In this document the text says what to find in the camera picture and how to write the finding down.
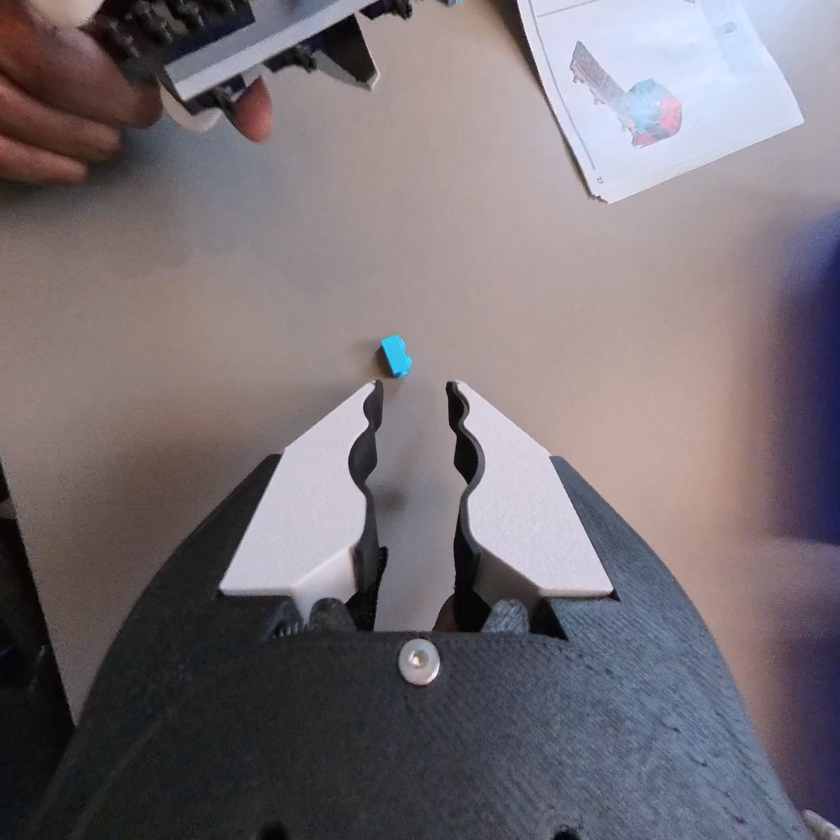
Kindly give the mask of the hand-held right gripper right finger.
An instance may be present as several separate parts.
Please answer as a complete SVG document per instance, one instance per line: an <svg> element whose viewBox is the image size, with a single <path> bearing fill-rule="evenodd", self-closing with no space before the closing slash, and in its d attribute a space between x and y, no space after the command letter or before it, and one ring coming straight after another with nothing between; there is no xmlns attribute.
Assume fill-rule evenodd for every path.
<svg viewBox="0 0 840 840"><path fill-rule="evenodd" d="M446 385L466 488L455 590L481 601L597 600L614 592L548 450L462 381Z"/></svg>

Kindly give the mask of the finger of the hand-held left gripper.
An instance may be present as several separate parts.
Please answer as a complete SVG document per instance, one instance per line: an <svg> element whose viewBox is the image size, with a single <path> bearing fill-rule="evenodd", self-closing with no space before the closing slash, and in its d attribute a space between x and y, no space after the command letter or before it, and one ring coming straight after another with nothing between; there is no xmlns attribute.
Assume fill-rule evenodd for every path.
<svg viewBox="0 0 840 840"><path fill-rule="evenodd" d="M316 68L352 88L373 90L380 71L353 14L323 30L314 51Z"/></svg>
<svg viewBox="0 0 840 840"><path fill-rule="evenodd" d="M319 36L361 10L361 1L249 2L250 23L163 65L161 82L182 102L253 71L307 65Z"/></svg>

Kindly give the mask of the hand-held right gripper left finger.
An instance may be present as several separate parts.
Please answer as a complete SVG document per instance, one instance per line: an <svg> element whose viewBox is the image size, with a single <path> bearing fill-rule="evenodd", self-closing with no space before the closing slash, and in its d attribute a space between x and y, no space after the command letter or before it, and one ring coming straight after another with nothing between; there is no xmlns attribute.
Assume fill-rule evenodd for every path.
<svg viewBox="0 0 840 840"><path fill-rule="evenodd" d="M227 596L280 595L297 608L348 602L377 582L372 495L383 386L363 385L289 444L219 583Z"/></svg>

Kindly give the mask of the toy brick truck model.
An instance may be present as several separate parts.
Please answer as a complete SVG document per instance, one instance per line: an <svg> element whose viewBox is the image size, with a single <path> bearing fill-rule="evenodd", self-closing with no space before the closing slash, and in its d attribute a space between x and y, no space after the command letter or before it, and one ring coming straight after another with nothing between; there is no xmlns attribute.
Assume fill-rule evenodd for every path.
<svg viewBox="0 0 840 840"><path fill-rule="evenodd" d="M210 46L222 48L211 65L267 41L279 44L269 48L272 56L357 13L407 19L413 2L107 2L98 20L101 39L118 60L156 72Z"/></svg>

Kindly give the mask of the small teal toy brick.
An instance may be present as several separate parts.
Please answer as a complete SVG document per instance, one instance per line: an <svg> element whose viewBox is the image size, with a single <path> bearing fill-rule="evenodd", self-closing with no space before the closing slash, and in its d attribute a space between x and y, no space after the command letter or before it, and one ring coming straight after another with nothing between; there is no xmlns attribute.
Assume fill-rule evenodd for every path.
<svg viewBox="0 0 840 840"><path fill-rule="evenodd" d="M401 379L410 373L413 358L407 352L406 342L399 334L381 339L380 350L391 377Z"/></svg>

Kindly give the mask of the grey desk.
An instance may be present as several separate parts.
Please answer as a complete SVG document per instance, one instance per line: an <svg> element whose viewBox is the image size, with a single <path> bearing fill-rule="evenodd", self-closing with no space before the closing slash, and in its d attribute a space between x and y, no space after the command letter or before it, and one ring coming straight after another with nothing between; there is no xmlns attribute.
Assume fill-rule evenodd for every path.
<svg viewBox="0 0 840 840"><path fill-rule="evenodd" d="M450 592L462 380L633 525L781 719L771 603L832 551L771 536L772 346L786 251L838 200L838 2L745 7L805 125L619 203L486 2L366 25L373 92L280 74L264 145L162 121L83 187L2 193L3 465L71 712L176 545L399 333L379 627Z"/></svg>

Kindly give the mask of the person's left hand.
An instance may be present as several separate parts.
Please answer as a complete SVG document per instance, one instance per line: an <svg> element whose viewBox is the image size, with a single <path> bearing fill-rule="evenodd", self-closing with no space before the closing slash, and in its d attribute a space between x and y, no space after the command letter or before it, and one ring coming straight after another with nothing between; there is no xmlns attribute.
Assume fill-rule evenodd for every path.
<svg viewBox="0 0 840 840"><path fill-rule="evenodd" d="M87 33L43 19L30 2L2 2L1 176L74 186L119 152L124 129L163 113L155 84L127 80Z"/></svg>

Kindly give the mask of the brick instruction booklet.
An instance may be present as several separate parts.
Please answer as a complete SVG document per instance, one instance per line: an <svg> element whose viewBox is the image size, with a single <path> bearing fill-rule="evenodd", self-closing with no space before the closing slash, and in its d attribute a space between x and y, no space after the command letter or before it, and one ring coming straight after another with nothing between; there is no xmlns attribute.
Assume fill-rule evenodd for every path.
<svg viewBox="0 0 840 840"><path fill-rule="evenodd" d="M741 2L517 6L556 122L606 204L804 123Z"/></svg>

